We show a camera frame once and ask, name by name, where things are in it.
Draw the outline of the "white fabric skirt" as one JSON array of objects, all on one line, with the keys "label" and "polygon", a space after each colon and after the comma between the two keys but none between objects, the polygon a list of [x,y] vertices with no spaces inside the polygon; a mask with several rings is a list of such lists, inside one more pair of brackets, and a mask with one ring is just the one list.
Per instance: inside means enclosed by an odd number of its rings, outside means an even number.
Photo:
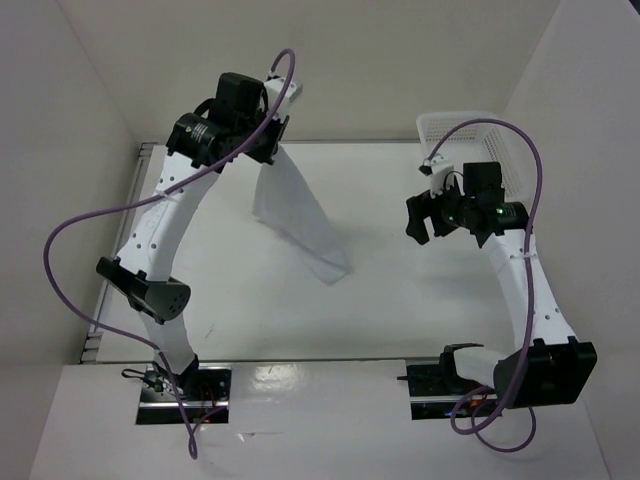
[{"label": "white fabric skirt", "polygon": [[288,242],[324,284],[333,285],[350,273],[338,232],[282,144],[273,163],[260,168],[252,213]]}]

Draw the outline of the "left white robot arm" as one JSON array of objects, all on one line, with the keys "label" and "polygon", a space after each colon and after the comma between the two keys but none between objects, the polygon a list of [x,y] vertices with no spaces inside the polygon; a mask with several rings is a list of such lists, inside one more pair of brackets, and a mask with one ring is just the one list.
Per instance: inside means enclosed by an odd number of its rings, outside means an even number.
[{"label": "left white robot arm", "polygon": [[156,184],[159,201],[141,215],[115,257],[96,266],[138,313],[154,345],[154,378],[176,399],[190,398],[199,386],[199,360],[183,317],[191,289],[172,275],[178,247],[222,173],[223,158],[240,151],[258,163],[274,162],[299,92],[299,85],[275,74],[264,81],[222,74],[215,96],[174,124]]}]

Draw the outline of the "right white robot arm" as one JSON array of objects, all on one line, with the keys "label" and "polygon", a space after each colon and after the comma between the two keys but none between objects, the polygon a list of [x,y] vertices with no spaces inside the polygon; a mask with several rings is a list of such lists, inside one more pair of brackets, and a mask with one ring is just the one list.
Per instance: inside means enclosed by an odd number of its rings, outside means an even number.
[{"label": "right white robot arm", "polygon": [[514,351],[506,355],[478,343],[448,345],[438,381],[450,393],[466,386],[491,389],[507,408],[574,403],[597,362],[563,316],[528,232],[525,205],[507,201],[497,162],[426,162],[430,187],[407,202],[406,233],[418,244],[458,229],[473,236],[497,277],[511,319]]}]

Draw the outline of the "white perforated plastic basket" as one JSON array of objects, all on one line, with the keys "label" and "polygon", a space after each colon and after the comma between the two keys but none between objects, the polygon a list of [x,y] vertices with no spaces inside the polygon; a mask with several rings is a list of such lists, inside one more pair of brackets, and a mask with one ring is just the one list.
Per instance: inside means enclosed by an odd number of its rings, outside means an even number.
[{"label": "white perforated plastic basket", "polygon": [[446,111],[425,113],[416,119],[416,127],[423,152],[423,163],[436,168],[448,161],[458,172],[465,163],[498,162],[501,165],[502,184],[507,201],[528,200],[531,182],[519,160],[519,136],[513,131],[494,124],[473,124],[451,135],[438,148],[433,159],[429,157],[444,135],[458,124],[479,118],[497,119],[489,111]]}]

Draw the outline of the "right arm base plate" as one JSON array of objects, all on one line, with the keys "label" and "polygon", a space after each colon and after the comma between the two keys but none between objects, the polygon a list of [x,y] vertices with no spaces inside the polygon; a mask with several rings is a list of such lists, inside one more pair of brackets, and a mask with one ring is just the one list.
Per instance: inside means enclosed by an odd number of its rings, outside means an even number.
[{"label": "right arm base plate", "polygon": [[480,387],[471,380],[446,377],[437,357],[407,360],[397,380],[408,391],[413,421],[450,419],[456,402]]}]

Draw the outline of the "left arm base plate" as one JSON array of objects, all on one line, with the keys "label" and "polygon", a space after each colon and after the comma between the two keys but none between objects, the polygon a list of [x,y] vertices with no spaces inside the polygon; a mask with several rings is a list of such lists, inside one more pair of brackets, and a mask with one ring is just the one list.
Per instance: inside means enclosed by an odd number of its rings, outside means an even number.
[{"label": "left arm base plate", "polygon": [[[124,378],[142,382],[137,407],[137,425],[175,425],[183,422],[168,379],[153,365],[144,370],[125,368]],[[227,424],[232,370],[225,366],[202,364],[189,385],[178,387],[178,395],[192,425]]]}]

